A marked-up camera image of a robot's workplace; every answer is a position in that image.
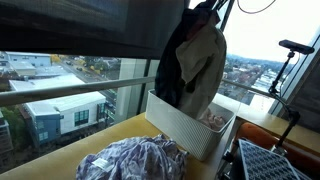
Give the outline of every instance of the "house roof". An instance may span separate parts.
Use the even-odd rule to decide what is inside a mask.
[[[9,61],[11,67],[15,70],[35,70],[30,62],[27,61]]]
[[[42,53],[25,53],[25,52],[6,52],[8,55],[20,55],[20,56],[50,56],[50,54]]]
[[[37,67],[36,76],[58,76],[67,75],[68,72],[61,66]]]
[[[15,91],[53,88],[76,84],[84,84],[84,82],[78,79],[74,74],[62,75],[54,78],[40,80],[10,80],[10,85]],[[48,115],[80,107],[99,100],[105,100],[105,97],[99,92],[90,92],[43,101],[30,102],[26,103],[26,105],[34,115]]]

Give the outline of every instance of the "hanging coat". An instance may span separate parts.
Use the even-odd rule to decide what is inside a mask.
[[[177,107],[185,83],[181,79],[181,68],[176,56],[176,48],[184,41],[193,37],[209,19],[206,2],[200,3],[195,9],[185,9],[181,22],[171,35],[161,56],[155,79],[156,95]]]
[[[218,91],[226,59],[226,41],[215,27],[215,16],[190,40],[176,50],[185,83],[194,84],[191,91],[183,89],[178,109],[199,119]]]

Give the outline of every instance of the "black cable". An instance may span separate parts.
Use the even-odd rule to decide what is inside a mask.
[[[249,11],[246,11],[246,10],[242,9],[242,7],[240,6],[240,2],[239,2],[239,1],[240,1],[240,0],[237,0],[237,4],[238,4],[239,9],[240,9],[242,12],[247,13],[247,14],[257,14],[257,13],[260,13],[260,12],[268,9],[273,3],[276,2],[276,0],[273,0],[267,7],[263,8],[263,9],[261,9],[261,10],[259,10],[259,11],[249,12]]]
[[[299,60],[300,60],[300,53],[299,53],[299,57],[298,57],[298,61],[293,65],[293,67],[290,69],[290,71],[288,72],[288,74],[286,75],[286,77],[283,79],[283,81],[281,82],[281,85],[280,85],[280,97],[282,97],[282,93],[281,93],[281,89],[282,89],[282,86],[283,86],[283,83],[284,81],[286,81],[286,79],[288,78],[288,76],[290,75],[291,71],[294,69],[294,67],[296,67],[296,65],[299,63]]]

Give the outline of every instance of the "city view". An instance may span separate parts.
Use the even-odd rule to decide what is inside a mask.
[[[2,52],[0,58],[1,92],[117,80],[121,67],[121,59],[107,57]],[[267,92],[281,67],[277,61],[228,54],[223,77]],[[218,93],[247,105],[260,97],[224,82]],[[116,99],[117,89],[109,89],[1,107],[0,173],[112,126]]]

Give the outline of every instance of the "white storage box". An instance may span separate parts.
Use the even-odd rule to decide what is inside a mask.
[[[213,131],[201,122],[190,118],[149,91],[146,119],[180,146],[203,161],[219,143],[235,114],[217,104],[209,105],[214,115],[222,116],[226,124],[220,131]]]

